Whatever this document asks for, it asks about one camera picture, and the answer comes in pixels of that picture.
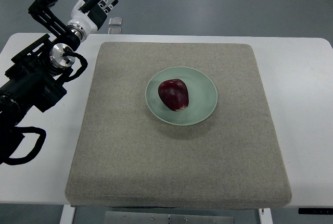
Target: green plate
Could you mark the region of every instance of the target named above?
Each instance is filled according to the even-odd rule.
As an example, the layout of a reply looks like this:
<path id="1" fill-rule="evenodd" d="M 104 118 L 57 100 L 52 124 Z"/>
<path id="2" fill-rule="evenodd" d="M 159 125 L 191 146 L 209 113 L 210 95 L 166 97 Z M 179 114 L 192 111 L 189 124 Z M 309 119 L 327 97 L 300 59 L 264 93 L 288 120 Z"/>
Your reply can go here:
<path id="1" fill-rule="evenodd" d="M 168 109 L 158 95 L 158 86 L 170 79 L 181 79 L 188 90 L 188 107 L 180 111 Z M 146 87 L 150 111 L 162 121 L 174 125 L 192 125 L 209 117 L 217 104 L 217 90 L 204 73 L 188 67 L 172 67 L 158 72 Z"/>

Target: gray felt surface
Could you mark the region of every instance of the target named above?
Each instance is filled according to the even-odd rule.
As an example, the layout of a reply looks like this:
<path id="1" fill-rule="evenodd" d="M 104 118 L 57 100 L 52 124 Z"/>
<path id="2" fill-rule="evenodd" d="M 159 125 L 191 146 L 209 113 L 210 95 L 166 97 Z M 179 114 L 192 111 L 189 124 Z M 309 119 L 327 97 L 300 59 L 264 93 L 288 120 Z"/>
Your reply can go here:
<path id="1" fill-rule="evenodd" d="M 201 123 L 174 126 L 145 102 L 160 70 L 187 66 L 219 100 Z M 201 209 L 279 207 L 291 191 L 251 46 L 101 46 L 66 189 L 72 205 Z"/>

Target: robotic hand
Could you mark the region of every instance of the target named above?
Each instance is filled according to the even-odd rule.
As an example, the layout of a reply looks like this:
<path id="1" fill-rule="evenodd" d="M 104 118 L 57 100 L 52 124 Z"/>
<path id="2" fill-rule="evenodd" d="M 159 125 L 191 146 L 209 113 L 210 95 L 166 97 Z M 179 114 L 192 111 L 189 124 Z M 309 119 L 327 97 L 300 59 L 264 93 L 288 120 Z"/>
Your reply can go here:
<path id="1" fill-rule="evenodd" d="M 118 3 L 118 0 L 110 5 L 107 5 L 109 0 L 79 0 L 72 10 L 72 19 L 64 25 L 50 11 L 57 1 L 35 0 L 28 9 L 56 38 L 51 42 L 49 35 L 44 35 L 14 56 L 11 60 L 15 64 L 5 72 L 9 81 L 0 88 L 0 164 L 24 164 L 39 153 L 46 138 L 45 130 L 16 125 L 32 106 L 44 112 L 67 93 L 63 84 L 79 77 L 87 67 L 86 59 L 75 51 L 89 34 L 100 29 Z M 75 58 L 81 67 L 70 76 Z M 40 136 L 26 157 L 10 158 L 23 140 L 23 133 Z"/>
<path id="2" fill-rule="evenodd" d="M 114 0 L 107 6 L 109 0 L 79 0 L 71 13 L 72 20 L 67 23 L 83 42 L 89 34 L 95 33 L 107 19 L 107 15 L 118 3 Z"/>

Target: gray floor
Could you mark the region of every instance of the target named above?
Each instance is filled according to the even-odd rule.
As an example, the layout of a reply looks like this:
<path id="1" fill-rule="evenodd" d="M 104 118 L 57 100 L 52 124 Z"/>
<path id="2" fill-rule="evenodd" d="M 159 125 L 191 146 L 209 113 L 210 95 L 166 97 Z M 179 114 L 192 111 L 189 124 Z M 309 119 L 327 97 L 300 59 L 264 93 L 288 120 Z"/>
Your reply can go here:
<path id="1" fill-rule="evenodd" d="M 14 33 L 47 32 L 28 14 L 33 1 L 0 0 L 0 50 Z M 76 1 L 59 0 L 52 11 L 66 23 Z M 333 45 L 332 0 L 119 1 L 111 14 L 123 18 L 123 34 L 287 36 L 325 38 Z M 99 33 L 107 33 L 108 28 L 105 24 Z M 60 209 L 53 205 L 2 204 L 0 223 L 58 223 Z M 74 221 L 92 223 L 95 217 L 103 216 L 103 211 L 79 209 Z M 258 217 L 251 215 L 248 223 L 258 223 Z M 296 209 L 273 209 L 272 215 L 274 223 L 333 223 L 331 216 L 326 216 L 328 220 L 323 216 L 299 216 Z"/>

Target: apple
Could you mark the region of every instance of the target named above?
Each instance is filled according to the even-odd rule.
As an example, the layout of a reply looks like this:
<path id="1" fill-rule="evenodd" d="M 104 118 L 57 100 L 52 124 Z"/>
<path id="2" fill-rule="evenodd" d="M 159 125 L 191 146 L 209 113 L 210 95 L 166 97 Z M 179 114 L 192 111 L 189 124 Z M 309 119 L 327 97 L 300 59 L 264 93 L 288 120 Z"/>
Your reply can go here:
<path id="1" fill-rule="evenodd" d="M 188 91 L 181 79 L 171 79 L 158 86 L 158 95 L 166 107 L 179 111 L 188 106 Z"/>

